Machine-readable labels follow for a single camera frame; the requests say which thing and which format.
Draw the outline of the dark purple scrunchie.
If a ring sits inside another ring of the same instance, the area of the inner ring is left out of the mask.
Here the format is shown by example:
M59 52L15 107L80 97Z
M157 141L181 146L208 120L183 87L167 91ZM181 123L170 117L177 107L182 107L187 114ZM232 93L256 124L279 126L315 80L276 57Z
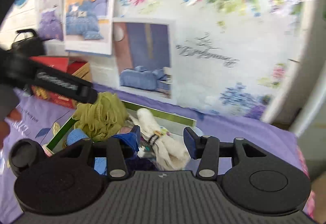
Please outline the dark purple scrunchie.
M131 157L124 159L128 172L134 171L157 171L156 166L147 158L141 158L134 153Z

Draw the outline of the blue yarn bundle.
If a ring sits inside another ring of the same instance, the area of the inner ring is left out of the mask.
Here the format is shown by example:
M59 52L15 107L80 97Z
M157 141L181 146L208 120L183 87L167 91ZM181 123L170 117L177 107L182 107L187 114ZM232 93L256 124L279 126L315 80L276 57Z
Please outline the blue yarn bundle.
M80 147L81 153L83 148L87 144L91 144L92 140L83 132L81 129L76 128L73 129L67 136L66 145L70 147L72 145L76 145L76 147ZM93 169L100 175L107 175L107 159L106 157L97 157L95 156L95 162L93 165Z

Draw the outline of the white fluffy towel roll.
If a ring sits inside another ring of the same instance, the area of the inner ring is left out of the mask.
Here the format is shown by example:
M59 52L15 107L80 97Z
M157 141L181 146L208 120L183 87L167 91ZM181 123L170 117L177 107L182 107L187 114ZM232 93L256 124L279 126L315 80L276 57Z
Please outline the white fluffy towel roll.
M144 140L152 147L156 164L161 170L183 170L190 161L185 144L174 139L170 131L160 126L146 108L137 110L136 124L140 127Z

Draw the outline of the olive mesh bath pouf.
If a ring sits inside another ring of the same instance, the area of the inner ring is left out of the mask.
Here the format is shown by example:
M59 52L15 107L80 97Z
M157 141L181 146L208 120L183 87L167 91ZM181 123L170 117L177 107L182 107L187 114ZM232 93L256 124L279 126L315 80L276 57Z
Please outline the olive mesh bath pouf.
M128 112L117 94L102 92L95 104L77 105L72 115L74 128L79 128L94 142L106 141L124 126Z

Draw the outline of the black portable speaker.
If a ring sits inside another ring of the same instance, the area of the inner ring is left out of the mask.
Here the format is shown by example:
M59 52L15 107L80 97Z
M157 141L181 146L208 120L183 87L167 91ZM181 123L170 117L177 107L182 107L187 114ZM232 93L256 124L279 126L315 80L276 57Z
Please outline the black portable speaker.
M16 31L16 37L11 49L27 57L46 55L43 40L34 29L22 29ZM24 39L16 41L16 38L24 34Z

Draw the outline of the green cardboard box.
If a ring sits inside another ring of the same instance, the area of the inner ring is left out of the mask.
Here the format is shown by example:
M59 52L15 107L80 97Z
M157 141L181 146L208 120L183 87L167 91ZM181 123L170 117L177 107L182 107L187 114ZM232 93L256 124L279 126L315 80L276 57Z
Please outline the green cardboard box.
M53 136L46 147L51 153L61 151L67 146L64 141L74 128L81 129L96 142L105 140L124 127L129 116L135 115L141 108L144 106L124 100L114 104L101 103L94 107L90 104L79 104L70 119ZM180 130L186 126L196 126L194 119L154 108L148 107L147 109L157 119L159 125L167 128L173 134L180 135Z

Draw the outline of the purple floral tablecloth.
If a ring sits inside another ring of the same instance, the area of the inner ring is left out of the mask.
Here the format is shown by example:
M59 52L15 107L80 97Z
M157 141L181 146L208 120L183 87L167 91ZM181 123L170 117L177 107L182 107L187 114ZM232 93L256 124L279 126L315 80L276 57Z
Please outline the purple floral tablecloth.
M195 119L196 126L204 134L216 136L222 141L231 141L235 136L242 136L300 170L305 170L306 163L297 145L297 139L291 132L246 117L203 114L190 108L178 107L105 86L97 85L96 89L100 92L115 93L120 100ZM10 123L11 133L4 142L1 155L1 223L12 223L22 214L13 193L16 177L7 167L10 148L16 141L25 137L47 144L53 137L53 124L64 124L73 113L72 109L29 96L20 90L17 90L16 94L20 99L18 110L22 114L22 121Z

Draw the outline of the red cracker box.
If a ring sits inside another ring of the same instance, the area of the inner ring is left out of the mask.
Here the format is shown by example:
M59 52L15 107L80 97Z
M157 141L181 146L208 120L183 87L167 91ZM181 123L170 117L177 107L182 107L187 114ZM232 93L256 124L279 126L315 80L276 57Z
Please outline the red cracker box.
M87 82L92 82L90 64L80 58L68 56L34 56L31 59L42 65L52 68L52 71L40 71L39 80L49 82L61 88L76 92L78 85L71 78L80 78ZM63 107L74 109L78 101L61 95L58 92L45 89L40 86L30 86L30 93L38 99L61 105Z

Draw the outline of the purple bedding poster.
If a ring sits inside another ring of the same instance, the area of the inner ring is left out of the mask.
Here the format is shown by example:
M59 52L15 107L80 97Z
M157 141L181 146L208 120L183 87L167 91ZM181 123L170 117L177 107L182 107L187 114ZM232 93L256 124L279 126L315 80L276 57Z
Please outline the purple bedding poster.
M63 42L63 0L35 0L35 11L40 38Z

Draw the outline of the black lidded travel cup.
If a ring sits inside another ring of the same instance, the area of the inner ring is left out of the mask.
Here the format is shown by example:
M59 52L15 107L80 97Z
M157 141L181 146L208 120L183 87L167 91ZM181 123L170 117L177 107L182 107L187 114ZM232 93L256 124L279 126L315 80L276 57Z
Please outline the black lidded travel cup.
M28 138L17 141L10 150L9 164L18 177L31 166L45 160L47 155L39 143Z

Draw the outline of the dark blue bedding poster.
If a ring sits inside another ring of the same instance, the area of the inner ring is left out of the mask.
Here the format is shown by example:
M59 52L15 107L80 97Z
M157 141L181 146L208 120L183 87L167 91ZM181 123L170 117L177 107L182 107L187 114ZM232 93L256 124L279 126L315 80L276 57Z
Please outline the dark blue bedding poster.
M120 90L172 100L173 29L170 19L114 19L113 47Z

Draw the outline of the floral white banner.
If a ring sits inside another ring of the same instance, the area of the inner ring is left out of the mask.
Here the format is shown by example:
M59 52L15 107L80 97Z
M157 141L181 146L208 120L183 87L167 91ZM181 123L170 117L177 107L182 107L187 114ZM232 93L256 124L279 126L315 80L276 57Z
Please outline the floral white banner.
M301 50L303 0L116 0L114 18L174 21L172 100L261 119Z

